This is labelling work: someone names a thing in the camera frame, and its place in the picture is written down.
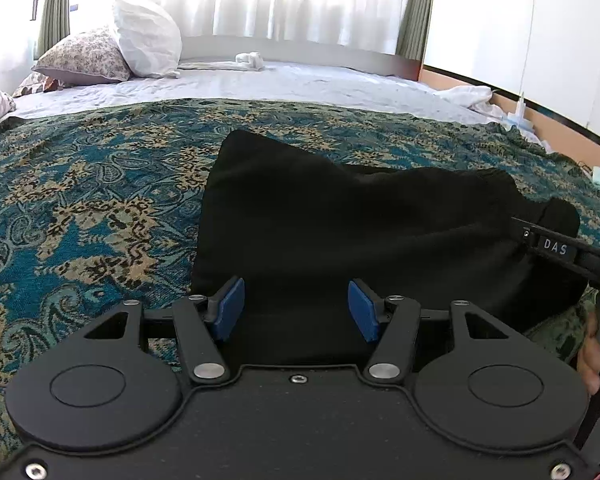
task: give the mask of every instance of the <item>blue gripper pad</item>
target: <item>blue gripper pad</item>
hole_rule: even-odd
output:
[[[349,282],[349,311],[366,342],[378,340],[380,325],[374,304],[354,282]]]
[[[226,341],[244,308],[244,280],[240,278],[218,305],[218,318],[211,326],[215,340]]]

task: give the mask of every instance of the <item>black cloth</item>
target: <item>black cloth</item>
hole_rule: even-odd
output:
[[[238,130],[208,176],[192,290],[244,278],[245,310],[221,348],[234,369],[363,365],[372,348],[348,311],[353,278],[423,308],[469,300],[522,332],[586,282],[508,239],[511,216],[570,236],[580,225],[572,205],[528,200],[503,171],[343,166]]]

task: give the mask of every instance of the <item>bed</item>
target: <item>bed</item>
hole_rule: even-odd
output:
[[[271,63],[16,101],[0,123],[0,462],[20,445],[3,397],[20,366],[123,298],[160,308],[187,292],[206,176],[233,129],[342,163],[501,168],[531,198],[573,203],[600,246],[600,193],[574,161],[415,82]],[[570,360],[593,301],[528,336]],[[177,365],[168,340],[151,348]]]

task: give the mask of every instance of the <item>human hand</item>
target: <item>human hand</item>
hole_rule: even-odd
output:
[[[596,339],[598,316],[595,311],[587,317],[587,331],[578,352],[577,370],[591,395],[600,389],[600,343]]]

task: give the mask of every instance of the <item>patterned blanket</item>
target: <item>patterned blanket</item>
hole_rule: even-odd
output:
[[[498,124],[464,126],[323,105],[175,100],[0,124],[0,462],[20,442],[3,390],[23,364],[123,298],[184,295],[209,169],[244,128],[349,164],[496,167],[530,198],[576,206],[600,246],[600,192],[577,164]],[[580,305],[528,336],[563,359]],[[171,342],[152,351],[176,364]]]

